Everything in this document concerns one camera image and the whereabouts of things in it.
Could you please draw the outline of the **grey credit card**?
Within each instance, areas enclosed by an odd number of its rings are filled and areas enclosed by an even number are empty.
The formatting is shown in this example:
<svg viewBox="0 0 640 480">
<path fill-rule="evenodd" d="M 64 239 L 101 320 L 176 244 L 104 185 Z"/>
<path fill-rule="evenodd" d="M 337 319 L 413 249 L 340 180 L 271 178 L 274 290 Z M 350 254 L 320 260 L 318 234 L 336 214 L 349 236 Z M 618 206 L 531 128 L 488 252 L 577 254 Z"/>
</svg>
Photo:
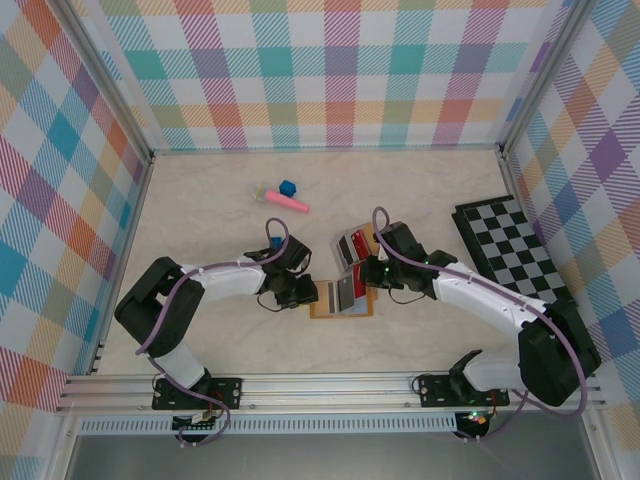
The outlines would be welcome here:
<svg viewBox="0 0 640 480">
<path fill-rule="evenodd" d="M 328 283 L 329 313 L 338 314 L 355 305 L 355 290 L 352 277 L 344 277 Z"/>
<path fill-rule="evenodd" d="M 358 260 L 358 256 L 354 253 L 353 245 L 347 235 L 343 235 L 338 241 L 338 251 L 346 268 L 351 267 Z"/>
</svg>

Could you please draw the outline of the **orange leather card holder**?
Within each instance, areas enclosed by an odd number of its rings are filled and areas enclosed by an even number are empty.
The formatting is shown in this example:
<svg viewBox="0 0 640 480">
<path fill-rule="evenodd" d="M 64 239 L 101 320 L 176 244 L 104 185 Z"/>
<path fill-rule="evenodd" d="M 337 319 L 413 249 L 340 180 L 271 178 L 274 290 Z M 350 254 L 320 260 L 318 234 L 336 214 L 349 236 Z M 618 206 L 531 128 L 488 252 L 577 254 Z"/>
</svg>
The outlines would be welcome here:
<svg viewBox="0 0 640 480">
<path fill-rule="evenodd" d="M 328 283 L 333 281 L 319 281 L 315 283 L 318 293 L 318 300 L 310 306 L 310 317 L 312 319 L 347 318 L 347 317 L 369 317 L 374 313 L 374 301 L 377 294 L 372 288 L 367 287 L 367 294 L 355 301 L 355 305 L 338 314 L 329 313 Z"/>
</svg>

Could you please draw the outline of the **pink marker pen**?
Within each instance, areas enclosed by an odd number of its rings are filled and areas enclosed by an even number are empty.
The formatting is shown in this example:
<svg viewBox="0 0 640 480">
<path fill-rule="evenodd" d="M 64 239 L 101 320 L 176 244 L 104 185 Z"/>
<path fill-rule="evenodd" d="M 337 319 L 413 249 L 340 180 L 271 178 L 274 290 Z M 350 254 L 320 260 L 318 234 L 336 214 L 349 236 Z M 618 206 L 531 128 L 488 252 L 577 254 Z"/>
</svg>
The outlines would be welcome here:
<svg viewBox="0 0 640 480">
<path fill-rule="evenodd" d="M 297 212 L 308 213 L 310 207 L 294 198 L 287 197 L 264 184 L 257 184 L 251 189 L 252 197 L 263 203 L 273 203 Z"/>
</svg>

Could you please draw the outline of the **black and grey chessboard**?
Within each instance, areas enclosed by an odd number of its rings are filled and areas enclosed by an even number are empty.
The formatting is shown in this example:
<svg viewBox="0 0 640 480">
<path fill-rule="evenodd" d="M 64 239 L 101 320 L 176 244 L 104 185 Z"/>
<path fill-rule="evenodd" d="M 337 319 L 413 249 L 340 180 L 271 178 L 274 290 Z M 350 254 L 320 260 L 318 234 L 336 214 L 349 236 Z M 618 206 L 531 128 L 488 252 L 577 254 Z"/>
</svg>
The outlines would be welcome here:
<svg viewBox="0 0 640 480">
<path fill-rule="evenodd" d="M 452 219 L 479 274 L 549 304 L 576 306 L 513 196 L 458 205 Z"/>
</svg>

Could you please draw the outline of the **small electronics board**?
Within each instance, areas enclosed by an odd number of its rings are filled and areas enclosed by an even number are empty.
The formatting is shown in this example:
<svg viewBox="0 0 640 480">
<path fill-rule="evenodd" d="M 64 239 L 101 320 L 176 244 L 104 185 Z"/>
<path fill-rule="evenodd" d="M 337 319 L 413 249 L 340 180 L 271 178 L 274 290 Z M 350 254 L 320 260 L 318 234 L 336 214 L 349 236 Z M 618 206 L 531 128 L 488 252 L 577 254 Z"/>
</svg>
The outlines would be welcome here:
<svg viewBox="0 0 640 480">
<path fill-rule="evenodd" d="M 493 413 L 488 411 L 469 411 L 457 415 L 459 429 L 488 425 L 493 418 Z"/>
<path fill-rule="evenodd" d="M 217 415 L 204 413 L 176 415 L 172 418 L 171 428 L 175 431 L 208 431 L 214 429 L 217 420 Z"/>
</svg>

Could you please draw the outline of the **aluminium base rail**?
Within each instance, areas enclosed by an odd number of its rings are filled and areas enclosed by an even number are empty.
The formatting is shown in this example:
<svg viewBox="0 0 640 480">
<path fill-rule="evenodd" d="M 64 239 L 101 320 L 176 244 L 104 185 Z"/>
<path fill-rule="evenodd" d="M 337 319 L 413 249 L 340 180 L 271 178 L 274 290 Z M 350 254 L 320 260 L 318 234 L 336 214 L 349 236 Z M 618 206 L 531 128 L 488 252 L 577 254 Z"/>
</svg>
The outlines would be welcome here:
<svg viewBox="0 0 640 480">
<path fill-rule="evenodd" d="M 415 372 L 242 374 L 241 399 L 233 414 L 418 412 L 411 386 Z M 152 382 L 145 375 L 68 378 L 58 401 L 60 415 L 150 413 Z"/>
</svg>

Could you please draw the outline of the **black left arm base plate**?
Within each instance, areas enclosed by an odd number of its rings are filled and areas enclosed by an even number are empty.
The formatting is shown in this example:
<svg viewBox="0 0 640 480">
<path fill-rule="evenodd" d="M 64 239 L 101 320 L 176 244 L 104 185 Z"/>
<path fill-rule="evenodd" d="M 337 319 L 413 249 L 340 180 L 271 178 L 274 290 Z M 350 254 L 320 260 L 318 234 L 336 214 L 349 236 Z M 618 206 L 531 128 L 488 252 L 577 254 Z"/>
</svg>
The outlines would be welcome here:
<svg viewBox="0 0 640 480">
<path fill-rule="evenodd" d="M 239 408 L 243 380 L 238 377 L 212 377 L 206 373 L 192 390 L 224 403 L 230 410 Z M 186 394 L 167 379 L 159 378 L 153 384 L 153 410 L 205 410 L 210 403 Z"/>
</svg>

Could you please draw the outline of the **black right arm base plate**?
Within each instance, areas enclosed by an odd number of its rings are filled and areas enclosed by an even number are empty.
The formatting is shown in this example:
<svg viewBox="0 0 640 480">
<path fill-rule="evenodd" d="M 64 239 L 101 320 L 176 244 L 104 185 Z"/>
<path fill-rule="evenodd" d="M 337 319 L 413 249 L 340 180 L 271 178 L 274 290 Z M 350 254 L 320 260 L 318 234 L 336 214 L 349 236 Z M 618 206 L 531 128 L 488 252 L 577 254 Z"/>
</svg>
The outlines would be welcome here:
<svg viewBox="0 0 640 480">
<path fill-rule="evenodd" d="M 427 407 L 502 407 L 510 404 L 507 392 L 476 390 L 464 378 L 423 374 L 414 379 L 412 388 L 423 408 Z"/>
</svg>

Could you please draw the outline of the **aluminium frame post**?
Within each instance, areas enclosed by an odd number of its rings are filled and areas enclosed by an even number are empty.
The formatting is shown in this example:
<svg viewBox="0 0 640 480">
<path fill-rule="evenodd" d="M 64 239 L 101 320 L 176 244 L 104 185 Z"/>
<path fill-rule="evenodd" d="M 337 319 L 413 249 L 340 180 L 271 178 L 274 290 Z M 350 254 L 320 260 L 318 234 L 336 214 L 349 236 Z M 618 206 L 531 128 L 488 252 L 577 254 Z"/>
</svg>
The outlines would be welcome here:
<svg viewBox="0 0 640 480">
<path fill-rule="evenodd" d="M 87 33 L 71 1 L 46 0 L 46 2 L 60 22 L 62 28 L 68 34 L 97 88 L 112 108 L 114 116 L 121 124 L 127 138 L 132 142 L 134 148 L 142 156 L 145 163 L 151 165 L 154 160 L 152 149 L 144 138 L 128 104 L 125 102 L 113 76 L 109 72 L 90 35 Z"/>
<path fill-rule="evenodd" d="M 509 109 L 496 140 L 499 159 L 503 162 L 523 135 L 598 1 L 549 0 L 523 58 L 525 73 L 516 93 L 507 98 Z"/>
</svg>

